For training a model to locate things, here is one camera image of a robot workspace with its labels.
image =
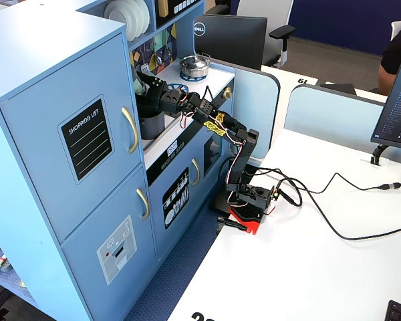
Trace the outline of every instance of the sticker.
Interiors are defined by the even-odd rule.
[[[188,167],[182,172],[169,190],[163,195],[163,213],[165,229],[168,229],[177,215],[188,202],[189,194],[189,171]]]
[[[96,100],[61,128],[80,181],[112,151],[102,100]]]
[[[134,228],[129,215],[96,252],[107,285],[112,283],[136,250]]]
[[[168,156],[170,156],[178,148],[178,142],[175,140],[171,146],[168,147]]]

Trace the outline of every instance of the person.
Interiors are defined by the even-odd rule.
[[[379,67],[379,94],[388,96],[401,65],[401,31],[383,52]]]

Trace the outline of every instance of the black cable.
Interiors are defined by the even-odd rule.
[[[207,90],[209,91],[209,96],[211,96],[211,102],[214,103],[214,96],[213,93],[211,92],[211,89],[209,89],[209,86],[207,86]]]
[[[280,169],[268,169],[265,167],[260,167],[257,169],[257,171],[266,171],[266,172],[262,172],[262,173],[254,173],[254,174],[249,174],[247,173],[249,176],[253,177],[253,176],[260,176],[260,175],[266,175],[269,173],[277,173],[280,174],[284,177],[286,177],[286,175],[284,175],[282,173],[282,171]],[[315,191],[309,191],[312,194],[322,194],[323,192],[325,192],[325,190],[330,186],[331,182],[335,179],[335,177],[338,176],[341,179],[343,179],[347,184],[351,185],[352,187],[355,187],[357,190],[359,191],[371,191],[372,189],[380,189],[383,191],[386,191],[388,189],[399,189],[401,187],[401,183],[392,183],[392,184],[382,184],[379,186],[375,186],[375,187],[368,187],[366,189],[363,189],[361,187],[356,186],[355,184],[351,183],[349,180],[347,180],[346,178],[344,178],[340,173],[334,173],[333,177],[329,180],[328,184],[323,188],[322,191],[320,192],[315,192]]]
[[[299,206],[301,206],[301,205],[296,204],[295,201],[294,201],[289,195],[287,195],[286,193],[284,193],[284,192],[280,189],[281,183],[284,182],[284,181],[288,181],[288,183],[289,183],[290,185],[292,185],[292,186],[295,188],[295,190],[297,191],[297,194],[298,194],[299,191],[305,191],[305,192],[309,195],[309,197],[311,198],[311,200],[313,201],[313,203],[315,204],[315,206],[317,207],[318,211],[321,213],[322,217],[325,219],[325,222],[327,222],[327,224],[328,224],[328,226],[331,228],[331,230],[332,230],[338,237],[340,237],[340,238],[342,238],[342,239],[345,239],[346,241],[360,241],[360,240],[363,240],[363,239],[375,239],[375,238],[378,238],[378,237],[385,237],[385,236],[389,236],[389,235],[391,235],[391,234],[395,234],[395,233],[401,232],[401,229],[395,229],[395,230],[393,230],[393,231],[389,231],[389,232],[386,232],[386,233],[375,234],[375,235],[369,235],[369,236],[363,236],[363,237],[346,237],[346,236],[343,236],[343,235],[340,234],[340,233],[334,228],[334,226],[330,223],[330,221],[329,221],[328,218],[325,216],[325,214],[324,214],[324,212],[322,211],[321,207],[318,205],[318,203],[316,202],[316,200],[313,198],[313,195],[312,195],[312,194],[320,194],[320,193],[323,193],[323,192],[329,187],[329,185],[331,184],[331,182],[333,181],[333,179],[334,179],[336,176],[341,177],[345,182],[347,182],[348,184],[350,184],[351,186],[355,187],[356,189],[358,189],[358,190],[360,190],[360,191],[369,191],[369,190],[372,190],[372,189],[381,189],[381,190],[399,189],[399,188],[401,187],[401,183],[383,184],[383,185],[380,185],[380,186],[377,186],[377,187],[368,187],[367,189],[362,189],[362,188],[356,186],[355,184],[349,182],[349,181],[348,181],[347,179],[345,179],[341,174],[335,173],[335,174],[333,175],[333,177],[330,179],[330,181],[328,182],[328,184],[325,186],[325,188],[324,188],[321,192],[312,192],[312,191],[310,191],[310,190],[306,187],[306,185],[304,185],[301,181],[299,181],[298,179],[294,179],[294,178],[292,178],[292,177],[288,177],[287,175],[283,174],[282,171],[281,171],[280,169],[268,169],[268,168],[260,167],[260,168],[258,168],[257,170],[264,170],[264,171],[267,171],[267,172],[258,173],[258,174],[257,174],[257,173],[255,173],[255,174],[249,174],[249,173],[248,173],[248,175],[253,177],[253,176],[259,176],[259,175],[266,175],[266,174],[269,174],[269,173],[273,172],[273,173],[277,173],[277,174],[280,174],[280,175],[284,176],[284,178],[281,179],[281,180],[278,182],[278,184],[277,184],[277,186],[276,186],[276,189],[277,189],[277,192],[280,193],[280,194],[283,196],[283,198],[284,198],[287,202],[289,202],[290,204],[292,204],[292,205],[294,205],[294,206],[298,206],[298,207],[299,207]],[[294,182],[299,183],[303,188],[298,187],[297,185],[295,185]]]
[[[205,92],[203,93],[202,100],[205,99],[205,96],[207,95],[207,92],[208,92],[208,86],[205,88]]]
[[[340,234],[335,228],[334,226],[330,223],[330,221],[328,220],[328,218],[325,216],[325,214],[323,213],[321,207],[318,205],[318,203],[316,203],[316,200],[313,198],[312,193],[309,191],[309,189],[306,187],[306,185],[304,185],[301,181],[299,181],[298,179],[294,179],[292,177],[287,177],[284,179],[281,179],[278,182],[278,185],[280,186],[280,183],[282,183],[283,181],[293,181],[293,182],[297,182],[299,183],[303,188],[304,191],[306,191],[306,193],[310,196],[311,200],[313,201],[313,204],[315,204],[315,206],[317,207],[318,211],[321,213],[322,217],[325,219],[325,222],[327,222],[328,226],[333,230],[333,232],[340,238],[345,239],[346,241],[360,241],[362,239],[375,239],[378,237],[384,237],[384,236],[388,236],[391,234],[395,234],[398,232],[401,232],[401,229],[395,229],[393,231],[389,231],[386,233],[381,233],[381,234],[375,234],[375,235],[370,235],[370,236],[361,236],[361,237],[346,237],[343,236],[342,234]]]
[[[269,174],[269,173],[273,172],[273,173],[277,173],[277,174],[279,174],[279,175],[282,175],[284,178],[287,178],[287,177],[288,177],[287,175],[285,175],[284,173],[282,173],[282,171],[281,171],[280,169],[268,169],[268,168],[264,168],[264,167],[259,167],[258,169],[256,169],[256,171],[258,171],[258,170],[260,170],[260,171],[264,170],[264,171],[267,171],[267,172],[258,173],[258,174],[257,174],[257,173],[250,174],[250,173],[248,173],[247,171],[245,171],[245,174],[246,174],[247,176],[249,176],[249,177],[254,177],[254,176],[260,176],[260,175],[266,175],[266,174]],[[288,195],[285,194],[284,192],[281,192],[282,197],[283,197],[284,199],[286,199],[287,202],[289,202],[290,204],[292,204],[292,205],[294,205],[294,206],[296,206],[296,207],[301,207],[301,206],[303,205],[303,199],[302,199],[302,197],[301,197],[300,188],[299,188],[293,181],[288,181],[288,183],[289,183],[291,186],[294,187],[295,191],[297,192],[297,195],[298,195],[298,197],[299,197],[300,202],[299,202],[299,203],[296,203],[290,196],[288,196]]]

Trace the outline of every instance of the light blue partition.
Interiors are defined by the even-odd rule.
[[[370,142],[383,103],[319,86],[300,85],[291,94],[284,128],[356,150],[373,153]],[[401,163],[401,149],[384,158]]]
[[[252,154],[255,158],[265,158],[272,141],[273,126],[279,91],[279,80],[271,74],[245,68],[221,60],[211,59],[215,68],[227,70],[231,67],[235,73],[235,95],[233,97],[233,117],[247,129],[255,129],[260,133],[257,146]]]

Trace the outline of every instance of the dell logo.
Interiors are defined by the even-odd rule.
[[[194,24],[194,34],[201,37],[205,34],[206,32],[206,27],[203,23],[198,22]]]

